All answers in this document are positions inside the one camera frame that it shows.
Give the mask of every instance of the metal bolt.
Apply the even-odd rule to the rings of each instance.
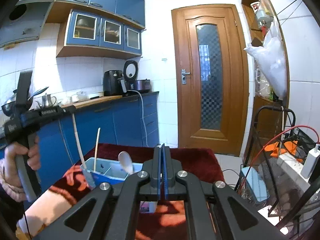
[[[186,177],[188,175],[188,173],[186,171],[178,171],[178,176],[183,178]]]
[[[103,183],[100,184],[99,188],[100,188],[101,190],[107,190],[107,189],[110,188],[110,184],[107,183],[107,182],[103,182]]]
[[[217,181],[215,185],[217,188],[224,188],[226,186],[226,184],[221,180]]]
[[[148,173],[146,171],[139,171],[138,172],[138,177],[145,178],[146,176],[148,176]]]

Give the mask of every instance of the white spoon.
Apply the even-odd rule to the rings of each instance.
[[[129,153],[125,151],[120,152],[118,155],[118,161],[125,172],[129,173],[129,175],[133,174],[132,160]]]

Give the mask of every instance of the drawer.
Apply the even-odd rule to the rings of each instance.
[[[157,111],[157,95],[143,96],[144,116],[153,114]]]
[[[159,130],[155,130],[152,133],[148,134],[148,146],[155,147],[159,143]],[[146,138],[142,139],[142,144],[144,147],[147,147]]]
[[[147,135],[152,133],[154,130],[158,129],[158,114],[157,114],[157,112],[145,116],[144,122],[146,124]],[[146,134],[144,131],[144,125],[143,125],[142,118],[141,118],[141,131],[142,131],[142,136],[145,137]]]

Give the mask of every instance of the checkered glass pattern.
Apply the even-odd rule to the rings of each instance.
[[[201,74],[201,128],[220,130],[222,110],[222,59],[218,28],[196,27]]]

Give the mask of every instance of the white charger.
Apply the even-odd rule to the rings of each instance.
[[[315,148],[309,151],[307,159],[303,165],[303,168],[301,170],[301,176],[305,179],[308,179],[311,176],[318,162],[318,159],[320,157],[320,151],[318,150],[318,147],[319,145],[317,144]]]

